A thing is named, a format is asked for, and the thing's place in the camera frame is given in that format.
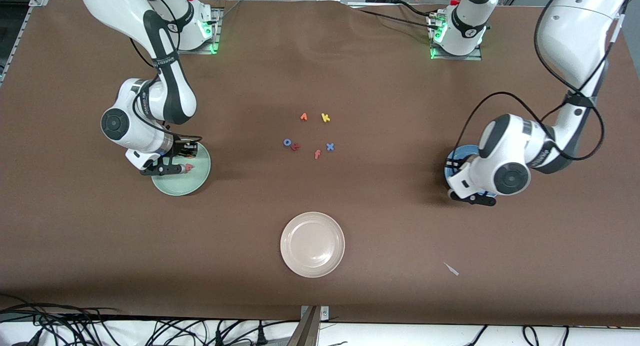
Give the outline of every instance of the brown table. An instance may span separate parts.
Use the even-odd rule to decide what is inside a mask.
[[[498,7],[484,60],[460,62],[431,60],[420,27],[336,2],[243,2],[219,54],[182,59],[199,108],[173,130],[204,136],[213,165],[174,198],[99,127],[122,81],[153,70],[81,0],[50,0],[0,87],[0,290],[138,315],[295,319],[318,304],[340,321],[637,325],[640,83],[623,40],[594,158],[534,173],[493,208],[446,196],[443,160],[480,99],[512,91],[540,114],[560,102],[533,49],[539,12]],[[464,141],[505,112],[526,114],[499,96]],[[589,124],[581,153],[598,136]],[[314,160],[325,143],[335,151]],[[313,280],[279,250],[287,221],[310,210],[334,217],[347,245]]]

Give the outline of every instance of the gray floor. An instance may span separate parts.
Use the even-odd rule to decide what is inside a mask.
[[[516,0],[514,5],[546,5],[549,0]],[[626,10],[622,24],[624,39],[629,46],[635,70],[640,77],[640,0],[632,0]]]

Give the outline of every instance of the green plate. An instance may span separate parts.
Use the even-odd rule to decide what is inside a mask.
[[[163,158],[164,163],[169,162],[169,158]],[[193,169],[185,174],[164,175],[162,177],[151,177],[153,184],[158,190],[171,196],[183,196],[196,191],[209,176],[211,171],[211,157],[209,152],[198,143],[198,155],[194,158],[178,156],[173,158],[174,164],[191,164]]]

